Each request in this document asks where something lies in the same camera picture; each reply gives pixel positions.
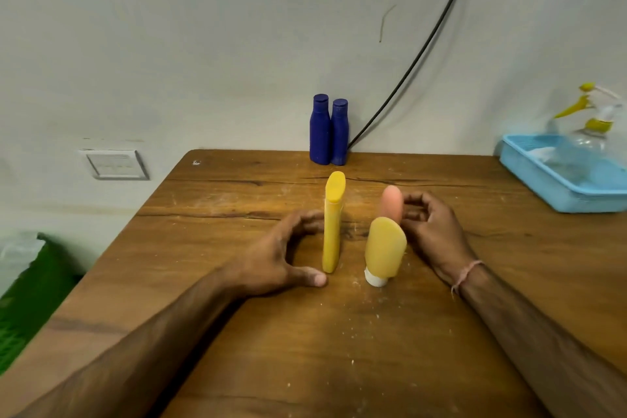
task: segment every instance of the pink object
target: pink object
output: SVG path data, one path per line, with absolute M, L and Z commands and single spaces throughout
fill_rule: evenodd
M 459 295 L 459 287 L 464 281 L 466 281 L 466 278 L 468 277 L 472 269 L 478 264 L 483 264 L 483 261 L 479 261 L 478 259 L 475 259 L 472 263 L 470 263 L 468 266 L 466 266 L 464 269 L 461 270 L 461 273 L 459 273 L 459 279 L 457 280 L 455 285 L 451 288 L 451 294 L 457 293 L 457 295 Z
M 403 193 L 396 185 L 388 185 L 381 195 L 379 215 L 388 217 L 396 223 L 403 220 Z

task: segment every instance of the blue bottle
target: blue bottle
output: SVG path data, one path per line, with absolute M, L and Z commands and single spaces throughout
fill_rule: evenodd
M 345 99 L 336 99 L 333 102 L 331 130 L 333 132 L 331 163 L 344 165 L 349 152 L 349 102 Z
M 313 112 L 309 119 L 309 159 L 327 165 L 331 161 L 331 118 L 329 97 L 316 94 L 313 97 Z

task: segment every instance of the fingernail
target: fingernail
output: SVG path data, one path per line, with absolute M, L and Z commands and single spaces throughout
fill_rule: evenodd
M 327 275 L 323 273 L 316 274 L 313 277 L 313 281 L 315 287 L 323 287 L 327 283 Z

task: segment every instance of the light switch plate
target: light switch plate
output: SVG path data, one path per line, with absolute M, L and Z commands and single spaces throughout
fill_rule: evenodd
M 137 151 L 81 150 L 91 176 L 98 180 L 148 180 Z

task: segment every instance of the black cable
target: black cable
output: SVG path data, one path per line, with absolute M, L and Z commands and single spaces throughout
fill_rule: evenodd
M 431 43 L 431 41 L 433 40 L 433 37 L 435 37 L 435 34 L 438 33 L 438 29 L 440 28 L 440 26 L 442 25 L 442 22 L 444 21 L 444 19 L 446 18 L 446 14 L 448 13 L 448 10 L 451 8 L 451 5 L 453 4 L 455 0 L 448 0 L 446 7 L 444 7 L 444 11 L 442 12 L 442 15 L 440 15 L 440 19 L 438 20 L 438 23 L 435 24 L 435 27 L 433 28 L 433 30 L 431 31 L 431 34 L 429 35 L 429 38 L 427 38 L 427 41 L 425 42 L 425 44 L 423 45 L 422 49 L 420 49 L 420 52 L 418 53 L 418 55 L 416 56 L 416 58 L 414 58 L 414 61 L 412 62 L 412 64 L 410 65 L 410 68 L 405 72 L 405 74 L 403 75 L 403 77 L 401 78 L 401 80 L 398 82 L 398 84 L 396 85 L 396 88 L 394 88 L 394 90 L 390 93 L 390 96 L 388 96 L 388 98 L 386 99 L 386 102 L 383 103 L 381 105 L 381 107 L 379 108 L 379 110 L 374 113 L 374 116 L 372 116 L 372 118 L 370 119 L 370 121 L 368 121 L 366 123 L 366 125 L 364 126 L 364 128 L 359 131 L 359 134 L 357 134 L 357 136 L 353 137 L 353 140 L 349 143 L 349 149 L 351 147 L 353 147 L 353 145 L 355 144 L 355 142 L 357 142 L 357 140 L 361 137 L 361 135 L 366 131 L 366 129 L 368 129 L 370 127 L 370 125 L 374 122 L 375 119 L 377 119 L 377 117 L 381 114 L 381 111 L 383 111 L 385 109 L 385 107 L 388 105 L 388 103 L 390 102 L 390 100 L 394 97 L 394 95 L 396 94 L 396 92 L 398 91 L 398 89 L 403 85 L 403 83 L 405 82 L 405 80 L 407 79 L 407 76 L 410 75 L 410 73 L 412 72 L 412 70 L 414 69 L 414 66 L 416 66 L 416 63 L 418 63 L 420 57 L 423 55 L 423 53 L 425 52 L 425 50 L 427 49 L 427 47 L 429 46 L 429 43 Z

